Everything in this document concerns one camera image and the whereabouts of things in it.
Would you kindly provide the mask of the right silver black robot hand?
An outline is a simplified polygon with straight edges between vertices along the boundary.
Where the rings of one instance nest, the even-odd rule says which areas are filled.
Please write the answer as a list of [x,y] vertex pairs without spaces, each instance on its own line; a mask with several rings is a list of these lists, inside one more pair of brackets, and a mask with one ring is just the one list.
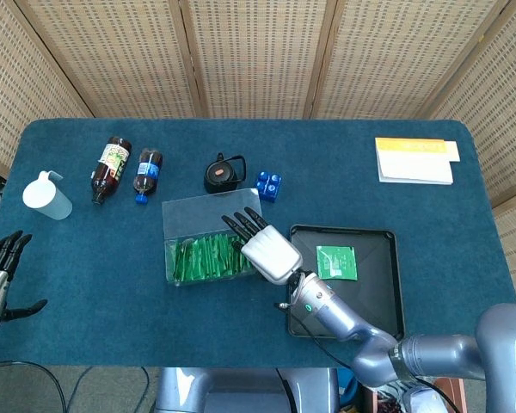
[[246,206],[244,212],[221,217],[238,236],[234,249],[270,283],[288,284],[302,270],[301,253],[254,209]]

